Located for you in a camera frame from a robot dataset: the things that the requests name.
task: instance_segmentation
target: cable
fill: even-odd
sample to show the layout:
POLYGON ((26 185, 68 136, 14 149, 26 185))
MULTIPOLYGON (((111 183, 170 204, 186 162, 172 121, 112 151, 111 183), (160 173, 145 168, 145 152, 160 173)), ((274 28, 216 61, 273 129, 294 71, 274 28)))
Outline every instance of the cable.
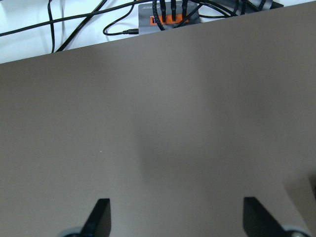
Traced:
POLYGON ((219 9, 219 8, 217 8, 217 7, 215 7, 215 6, 211 5, 211 4, 208 4, 208 3, 202 3, 202 4, 203 4, 204 6, 207 6, 207 7, 209 7, 209 8, 212 8, 212 9, 218 11, 219 13, 223 14, 223 16, 225 16, 226 18, 227 18, 227 17, 231 17, 231 15, 228 15, 227 13, 225 13, 224 11, 222 11, 221 9, 219 9))
POLYGON ((239 0, 236 0, 235 8, 233 10, 233 13, 236 13, 239 7, 239 0))
POLYGON ((246 4, 246 6, 249 6, 253 11, 259 11, 258 8, 250 1, 248 0, 243 0, 246 4))
POLYGON ((136 5, 136 4, 141 4, 141 3, 146 3, 146 2, 150 2, 150 1, 152 1, 152 0, 138 0, 136 2, 134 2, 134 1, 133 2, 128 2, 128 3, 125 3, 125 4, 122 4, 122 5, 119 5, 119 6, 114 6, 114 7, 111 7, 111 8, 108 8, 108 9, 104 9, 104 10, 101 10, 101 11, 85 13, 85 14, 80 14, 80 15, 75 15, 75 16, 63 17, 63 18, 52 20, 52 21, 45 21, 45 22, 37 23, 37 24, 31 25, 31 26, 26 26, 26 27, 23 27, 23 28, 20 28, 20 29, 16 29, 16 30, 13 30, 13 31, 0 33, 0 37, 8 36, 8 35, 11 35, 11 34, 22 32, 22 31, 27 31, 27 30, 34 29, 34 28, 41 27, 41 26, 47 26, 47 25, 49 25, 51 23, 57 23, 57 22, 62 22, 62 21, 69 21, 69 20, 83 18, 83 17, 88 17, 88 16, 96 16, 96 15, 104 14, 104 13, 107 13, 107 12, 110 12, 110 11, 115 11, 115 10, 118 10, 118 9, 121 9, 121 8, 124 8, 124 7, 132 6, 132 5, 136 5))
POLYGON ((244 15, 246 12, 246 7, 247 7, 247 0, 242 0, 242 6, 241 6, 241 15, 244 15))
POLYGON ((160 10, 161 10, 161 15, 162 15, 162 21, 166 22, 166 1, 165 0, 160 0, 160 10))
POLYGON ((119 35, 138 35, 139 34, 139 29, 129 29, 126 31, 122 32, 117 32, 117 33, 112 33, 109 36, 119 36, 119 35))
POLYGON ((226 7, 216 3, 216 2, 213 2, 211 0, 191 0, 192 2, 195 2, 195 3, 202 3, 203 5, 206 5, 206 6, 214 6, 214 7, 217 7, 227 13, 229 13, 231 16, 237 16, 236 13, 234 13, 233 11, 230 11, 229 9, 227 9, 226 7))
POLYGON ((172 17, 172 21, 176 21, 176 17, 177 17, 177 2, 176 0, 171 0, 171 17, 172 17))
POLYGON ((118 36, 118 35, 124 35, 127 34, 127 31, 122 31, 122 32, 117 32, 117 33, 108 33, 107 29, 110 28, 112 25, 116 24, 117 22, 119 22, 120 20, 124 19, 125 17, 127 17, 134 9, 135 5, 132 5, 132 7, 130 8, 130 10, 128 11, 128 13, 126 13, 124 16, 120 17, 119 19, 115 20, 114 22, 110 23, 109 25, 107 25, 104 29, 103 29, 103 34, 105 34, 106 36, 118 36))
POLYGON ((199 4, 196 8, 193 9, 193 11, 190 12, 189 15, 187 15, 185 18, 182 19, 182 21, 180 21, 174 28, 178 28, 180 26, 182 26, 191 16, 193 16, 194 13, 196 13, 201 7, 203 6, 203 4, 199 4))
POLYGON ((209 18, 209 19, 227 18, 227 16, 205 16, 205 15, 199 15, 199 17, 209 18))
POLYGON ((182 0, 182 19, 187 16, 188 0, 182 0))
MULTIPOLYGON (((99 5, 92 11, 96 12, 103 7, 103 5, 107 2, 108 0, 102 0, 99 5)), ((86 17, 81 23, 77 26, 77 28, 71 33, 71 35, 66 39, 66 41, 59 47, 56 52, 63 51, 69 43, 76 37, 76 35, 79 33, 79 31, 91 20, 92 16, 86 17)))
POLYGON ((258 10, 261 11, 263 9, 263 6, 265 5, 266 0, 261 0, 260 5, 258 6, 258 10))
POLYGON ((159 15, 158 15, 158 11, 157 11, 157 0, 153 0, 153 14, 154 14, 155 22, 157 23, 159 29, 161 31, 164 31, 165 28, 163 27, 163 25, 159 19, 159 15))
MULTIPOLYGON (((52 0, 48 0, 48 4, 47 4, 47 11, 48 11, 48 17, 49 20, 52 21, 53 20, 53 16, 51 14, 51 9, 50 9, 50 2, 52 0)), ((51 44, 52 44, 52 49, 51 49, 51 53, 54 52, 55 50, 55 30, 54 30, 54 23, 50 23, 50 34, 51 34, 51 44)))

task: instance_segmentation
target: desk surface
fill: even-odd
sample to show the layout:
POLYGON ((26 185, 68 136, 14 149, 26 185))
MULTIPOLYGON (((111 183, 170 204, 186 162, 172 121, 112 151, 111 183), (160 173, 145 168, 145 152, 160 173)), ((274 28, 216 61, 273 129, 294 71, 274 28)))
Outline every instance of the desk surface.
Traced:
POLYGON ((245 236, 242 199, 316 235, 316 2, 0 65, 0 233, 245 236))

